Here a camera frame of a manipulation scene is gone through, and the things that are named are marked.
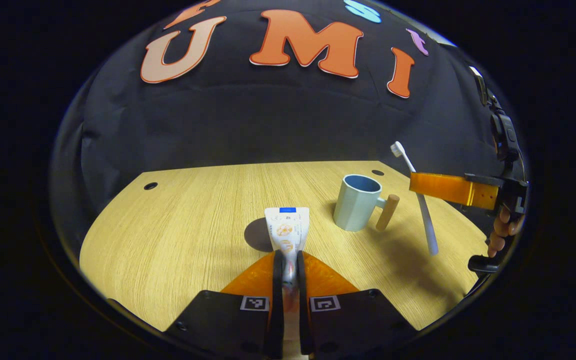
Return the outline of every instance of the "light blue mug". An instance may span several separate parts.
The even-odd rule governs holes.
[[[334,207],[334,223],[346,231],[359,231],[366,227],[375,207],[379,207],[383,211],[375,227],[385,230],[400,198],[391,194],[384,200],[381,193],[382,185],[374,178],[356,173],[344,176]]]

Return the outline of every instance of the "wooden table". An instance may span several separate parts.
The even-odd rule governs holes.
[[[382,171],[379,176],[372,170]],[[332,219],[342,178],[381,183],[400,196],[386,231],[381,209],[358,232]],[[153,189],[144,186],[156,182]],[[454,207],[427,197],[439,254],[428,253],[410,180],[379,161],[281,162],[146,172],[99,214],[80,253],[80,268],[104,296],[166,330],[201,290],[220,291],[265,252],[244,239],[270,207],[310,208],[307,253],[360,290],[379,289],[420,330],[455,306],[477,277],[471,255],[486,236]]]

